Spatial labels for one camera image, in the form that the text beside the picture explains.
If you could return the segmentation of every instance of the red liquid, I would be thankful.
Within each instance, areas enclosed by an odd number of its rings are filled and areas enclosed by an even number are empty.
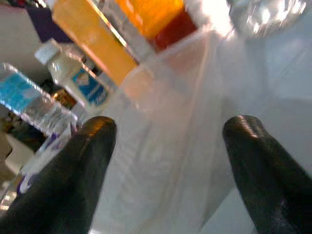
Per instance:
[[[191,17],[183,8],[164,29],[149,41],[157,51],[162,51],[196,31],[196,29],[197,27],[194,25]]]

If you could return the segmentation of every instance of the orange bottle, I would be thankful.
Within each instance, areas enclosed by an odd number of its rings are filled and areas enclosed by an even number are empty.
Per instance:
[[[106,20],[91,0],[46,0],[54,22],[106,74],[120,85],[137,66],[115,36],[104,26]]]
[[[116,0],[129,21],[157,49],[194,32],[197,27],[186,12],[183,0]]]

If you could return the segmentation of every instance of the blue label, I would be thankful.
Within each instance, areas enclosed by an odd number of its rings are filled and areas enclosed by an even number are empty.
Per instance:
[[[84,69],[81,69],[73,77],[73,81],[90,104],[94,103],[95,106],[98,106],[106,100],[107,91],[104,86],[98,83]]]
[[[0,82],[0,102],[10,110],[22,113],[26,107],[36,98],[41,96],[27,77],[14,73]]]

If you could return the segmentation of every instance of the white bottle cap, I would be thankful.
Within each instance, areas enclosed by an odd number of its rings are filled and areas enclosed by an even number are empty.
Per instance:
[[[48,5],[48,7],[52,10],[54,7],[56,0],[45,0],[45,3]]]
[[[46,65],[47,62],[60,51],[61,48],[59,47],[58,43],[54,39],[50,39],[37,50],[35,57],[43,65]]]

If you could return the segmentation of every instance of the bottle label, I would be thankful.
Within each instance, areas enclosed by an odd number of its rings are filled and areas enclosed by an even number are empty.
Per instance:
[[[73,81],[90,104],[99,106],[106,100],[107,90],[83,68],[73,77]]]
[[[22,113],[41,92],[20,73],[14,73],[0,82],[0,103],[10,110]]]

